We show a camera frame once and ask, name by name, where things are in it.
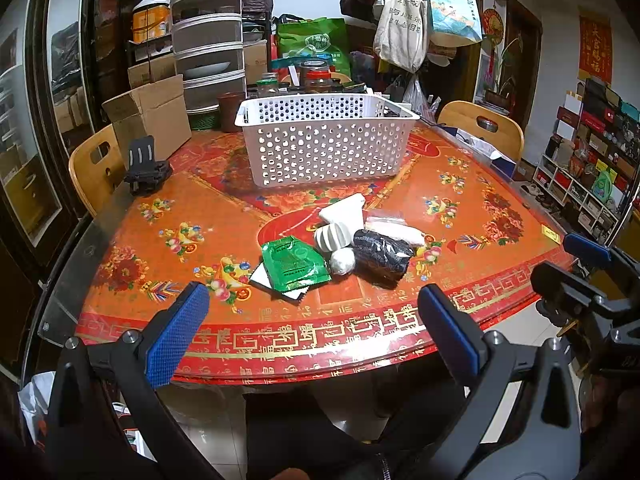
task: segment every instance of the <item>zipper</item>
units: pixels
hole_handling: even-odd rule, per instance
[[[382,453],[378,456],[380,457],[380,462],[382,462],[382,479],[391,480],[391,471],[389,470],[389,464],[386,461],[385,456]]]

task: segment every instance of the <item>white tote bag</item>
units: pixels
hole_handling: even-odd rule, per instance
[[[385,0],[373,50],[380,59],[417,72],[429,48],[428,6],[424,0]]]
[[[439,46],[466,46],[482,41],[476,0],[428,0],[431,35]]]

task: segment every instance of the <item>wooden chair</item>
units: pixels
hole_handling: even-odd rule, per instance
[[[485,117],[497,123],[498,131],[490,132],[479,126],[478,117]],[[465,130],[475,137],[482,137],[514,162],[520,161],[524,135],[518,123],[508,117],[467,101],[453,101],[442,109],[438,122]]]
[[[104,153],[98,162],[92,153]],[[113,125],[104,127],[80,144],[69,157],[69,173],[78,196],[95,217],[125,175],[124,162]]]

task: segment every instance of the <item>red poster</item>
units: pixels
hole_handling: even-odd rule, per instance
[[[610,84],[612,67],[613,42],[610,25],[580,16],[580,79],[591,74]]]

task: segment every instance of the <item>blue gripper pad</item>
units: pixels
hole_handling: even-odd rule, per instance
[[[196,282],[191,282],[165,311],[170,319],[146,353],[145,375],[153,389],[169,384],[208,312],[209,292]]]
[[[487,360],[480,327],[469,314],[458,311],[434,283],[420,290],[418,313],[449,373],[461,386],[472,387]]]
[[[611,265],[609,249],[575,233],[564,237],[562,248],[589,266],[606,270]]]

